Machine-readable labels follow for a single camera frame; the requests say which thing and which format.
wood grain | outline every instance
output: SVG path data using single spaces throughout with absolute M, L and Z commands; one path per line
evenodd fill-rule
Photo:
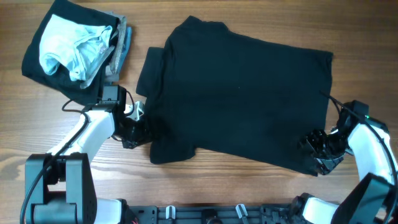
M 232 31 L 261 40 L 332 51 L 331 94 L 341 101 L 369 104 L 371 115 L 387 123 L 398 154 L 398 4 L 394 1 L 85 2 L 81 5 L 124 14 L 133 26 L 120 82 L 132 93 L 148 47 L 162 47 L 189 15 L 223 21 Z M 61 93 L 21 75 L 25 50 L 49 7 L 0 4 L 0 223 L 17 223 L 27 157 L 48 151 L 78 121 L 77 114 L 61 112 L 67 100 Z M 330 106 L 326 128 L 336 119 Z M 204 149 L 188 161 L 157 166 L 149 162 L 149 145 L 127 150 L 112 140 L 105 142 L 91 168 L 97 196 L 125 198 L 130 205 L 258 205 L 289 202 L 302 192 L 341 202 L 358 183 L 350 156 L 330 175 L 310 177 Z

black cable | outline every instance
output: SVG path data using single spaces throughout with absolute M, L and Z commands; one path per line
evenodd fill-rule
M 115 141 L 122 141 L 122 140 L 118 140 L 115 136 L 111 136 L 111 138 L 113 138 L 113 140 L 115 140 Z
M 90 119 L 88 118 L 87 114 L 84 113 L 83 111 L 80 110 L 69 110 L 69 109 L 65 109 L 65 107 L 72 102 L 72 100 L 67 101 L 63 106 L 62 106 L 62 111 L 66 111 L 66 112 L 77 112 L 77 113 L 81 113 L 82 115 L 84 115 L 85 117 L 85 122 L 83 123 L 83 126 L 72 136 L 71 139 L 69 139 L 69 141 L 67 143 L 65 143 L 65 145 L 61 148 L 61 150 L 59 150 L 42 168 L 42 170 L 39 172 L 39 174 L 37 174 L 36 178 L 34 179 L 32 185 L 30 186 L 29 190 L 26 193 L 26 197 L 24 199 L 24 203 L 22 204 L 22 208 L 21 208 L 21 215 L 19 217 L 19 223 L 20 224 L 24 224 L 25 221 L 25 213 L 26 213 L 26 208 L 27 208 L 27 204 L 29 202 L 30 196 L 32 196 L 32 193 L 37 185 L 37 183 L 39 183 L 39 180 L 42 178 L 42 176 L 44 175 L 44 173 L 47 171 L 47 169 L 53 164 L 53 162 L 58 159 L 58 157 L 60 156 L 61 153 L 63 153 L 66 149 L 69 148 L 70 144 L 83 132 L 83 130 L 87 127 L 87 124 L 90 122 Z
M 130 95 L 130 99 L 131 99 L 131 103 L 132 103 L 132 110 L 130 112 L 126 113 L 126 116 L 130 116 L 134 112 L 136 106 L 134 104 L 134 100 L 132 100 L 131 93 L 129 91 L 127 91 L 127 90 L 126 90 L 126 92 Z
M 379 143 L 381 144 L 381 146 L 383 147 L 385 153 L 387 154 L 388 157 L 388 161 L 390 163 L 390 167 L 391 167 L 391 172 L 392 172 L 392 178 L 394 180 L 394 187 L 398 187 L 398 176 L 397 176 L 397 170 L 394 164 L 394 160 L 392 158 L 392 154 L 390 153 L 390 150 L 388 150 L 388 147 L 386 146 L 386 143 L 384 142 L 384 140 L 380 137 L 380 135 L 377 133 L 376 130 L 374 130 L 374 128 L 372 128 L 372 126 L 365 120 L 364 117 L 359 116 L 358 114 L 356 114 L 354 111 L 351 111 L 348 107 L 346 107 L 342 102 L 336 100 L 335 98 L 333 98 L 330 95 L 327 95 L 326 93 L 321 92 L 322 95 L 324 95 L 325 97 L 327 97 L 328 99 L 330 99 L 331 101 L 334 101 L 335 103 L 339 104 L 342 108 L 346 109 L 351 115 L 353 115 L 354 117 L 356 117 L 360 123 L 363 123 L 366 125 L 366 127 L 369 128 L 369 130 L 371 130 L 371 132 L 375 135 L 375 137 L 377 138 L 377 140 L 379 141 Z M 397 205 L 397 200 L 398 200 L 398 190 L 396 190 L 395 192 L 395 196 L 394 199 L 392 201 L 392 206 L 391 209 L 389 210 L 387 216 L 384 218 L 383 223 L 387 224 L 388 220 L 391 218 L 392 214 L 394 213 L 395 207 Z
M 339 107 L 337 106 L 337 103 L 334 102 L 333 100 L 332 100 L 332 102 L 333 102 L 333 104 L 334 104 L 335 107 L 336 107 L 337 113 L 340 115 L 340 109 L 339 109 Z

